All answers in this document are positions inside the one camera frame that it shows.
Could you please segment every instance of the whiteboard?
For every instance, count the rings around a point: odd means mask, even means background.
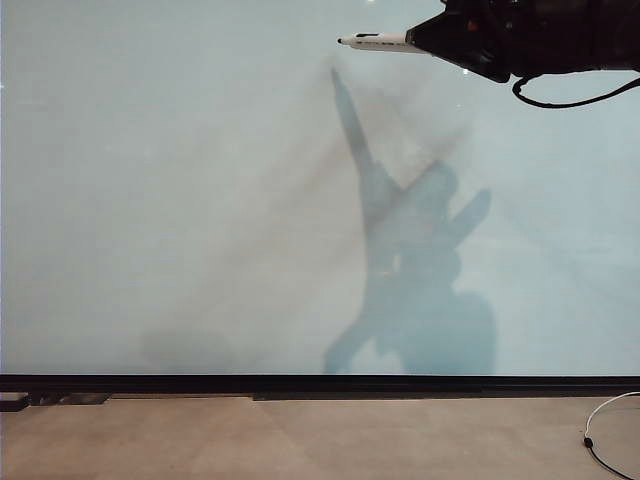
[[[4,0],[2,372],[639,375],[639,94],[336,43],[442,8]]]

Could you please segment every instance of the floor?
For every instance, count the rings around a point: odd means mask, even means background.
[[[582,446],[597,398],[254,402],[111,399],[2,417],[6,480],[614,478]],[[596,417],[640,475],[640,399]]]

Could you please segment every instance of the black frame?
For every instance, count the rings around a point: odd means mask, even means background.
[[[610,396],[639,390],[640,376],[0,374],[0,392],[231,394],[265,400]]]

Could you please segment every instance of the white cable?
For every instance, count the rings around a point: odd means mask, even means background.
[[[640,395],[640,392],[623,393],[622,395],[618,395],[617,397],[613,397],[613,398],[607,400],[602,405],[600,405],[598,408],[596,408],[593,411],[593,413],[591,415],[589,415],[589,419],[587,420],[587,428],[584,431],[584,438],[587,438],[588,435],[589,435],[589,427],[591,426],[591,420],[593,420],[593,417],[596,416],[596,413],[598,413],[602,407],[605,407],[605,406],[609,405],[610,403],[615,402],[616,400],[620,400],[621,398],[631,397],[631,396],[634,396],[634,395]]]

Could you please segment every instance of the white marker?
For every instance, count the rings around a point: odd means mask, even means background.
[[[428,53],[407,43],[406,33],[356,33],[340,37],[338,43],[358,50]]]

